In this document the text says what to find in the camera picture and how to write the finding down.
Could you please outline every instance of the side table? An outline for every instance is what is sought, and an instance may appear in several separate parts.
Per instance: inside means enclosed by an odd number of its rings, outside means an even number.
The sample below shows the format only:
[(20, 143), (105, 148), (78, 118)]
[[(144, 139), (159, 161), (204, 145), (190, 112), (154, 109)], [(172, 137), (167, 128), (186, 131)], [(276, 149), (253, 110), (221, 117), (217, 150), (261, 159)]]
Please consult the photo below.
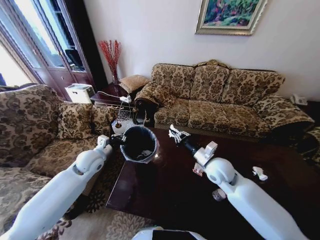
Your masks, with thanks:
[(320, 101), (308, 101), (308, 105), (298, 107), (315, 121), (315, 127), (320, 127)]
[(100, 92), (97, 92), (95, 95), (90, 97), (90, 99), (92, 103), (96, 106), (108, 106), (108, 107), (114, 108), (115, 110), (132, 112), (133, 113), (132, 121), (134, 124), (138, 124), (137, 122), (138, 109), (136, 108), (134, 101), (135, 101), (137, 92), (139, 92), (140, 90), (141, 89), (137, 89), (136, 91), (129, 94), (132, 100), (131, 103), (121, 102), (119, 97), (126, 97), (128, 95), (127, 91), (125, 91), (121, 86), (110, 83), (106, 88), (102, 89), (101, 91), (113, 96), (108, 96)]

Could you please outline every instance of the picture frame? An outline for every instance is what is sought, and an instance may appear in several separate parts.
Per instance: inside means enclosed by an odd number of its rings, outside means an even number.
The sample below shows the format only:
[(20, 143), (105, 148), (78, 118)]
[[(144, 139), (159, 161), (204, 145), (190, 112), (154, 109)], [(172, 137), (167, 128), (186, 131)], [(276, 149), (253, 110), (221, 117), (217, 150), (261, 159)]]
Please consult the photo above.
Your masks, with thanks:
[(250, 36), (268, 0), (202, 0), (195, 34)]

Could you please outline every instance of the dark wooden coffee table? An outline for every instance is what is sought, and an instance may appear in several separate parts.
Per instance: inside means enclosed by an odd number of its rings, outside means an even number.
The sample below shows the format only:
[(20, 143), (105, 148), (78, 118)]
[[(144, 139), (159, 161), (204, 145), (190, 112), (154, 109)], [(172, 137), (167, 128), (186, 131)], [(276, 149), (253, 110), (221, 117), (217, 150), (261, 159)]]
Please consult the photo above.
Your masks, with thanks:
[[(168, 131), (150, 129), (159, 140), (158, 157), (149, 164), (126, 161), (106, 207), (207, 239), (260, 238), (228, 200), (213, 199), (218, 186), (192, 172), (195, 160), (186, 148), (176, 147)], [(307, 237), (319, 236), (320, 176), (293, 149), (197, 134), (192, 138), (203, 147), (210, 141), (218, 143), (216, 157), (228, 159), (278, 201)], [(259, 181), (253, 166), (262, 167), (269, 179)]]

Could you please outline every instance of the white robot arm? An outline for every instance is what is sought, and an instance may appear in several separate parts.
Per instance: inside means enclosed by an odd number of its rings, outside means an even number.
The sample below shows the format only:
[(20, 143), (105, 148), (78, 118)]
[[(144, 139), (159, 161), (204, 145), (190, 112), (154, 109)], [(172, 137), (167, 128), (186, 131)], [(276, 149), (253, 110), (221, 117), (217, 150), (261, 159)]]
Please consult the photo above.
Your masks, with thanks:
[(66, 170), (52, 178), (18, 213), (13, 226), (0, 240), (34, 240), (65, 214), (88, 181), (110, 157), (109, 138), (98, 137), (94, 150), (83, 151)]
[(184, 144), (192, 152), (209, 180), (226, 193), (229, 202), (263, 238), (307, 239), (293, 217), (271, 196), (237, 172), (228, 160), (213, 158), (218, 146), (215, 142), (210, 142), (206, 148), (197, 147), (188, 141), (189, 135), (187, 132), (175, 129), (173, 125), (170, 126), (169, 136), (173, 137), (177, 144)]

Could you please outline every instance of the sofa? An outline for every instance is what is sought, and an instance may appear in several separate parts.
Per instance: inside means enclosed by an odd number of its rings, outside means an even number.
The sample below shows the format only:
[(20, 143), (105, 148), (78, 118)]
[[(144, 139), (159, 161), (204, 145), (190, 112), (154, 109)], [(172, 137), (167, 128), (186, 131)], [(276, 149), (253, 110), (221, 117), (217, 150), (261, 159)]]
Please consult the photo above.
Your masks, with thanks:
[(51, 178), (110, 134), (115, 118), (111, 107), (63, 102), (42, 84), (0, 92), (0, 235)]
[(218, 61), (159, 63), (135, 103), (146, 112), (146, 126), (168, 129), (174, 124), (189, 133), (258, 141), (272, 134), (305, 132), (314, 124), (275, 94), (284, 81), (275, 71), (236, 69)]

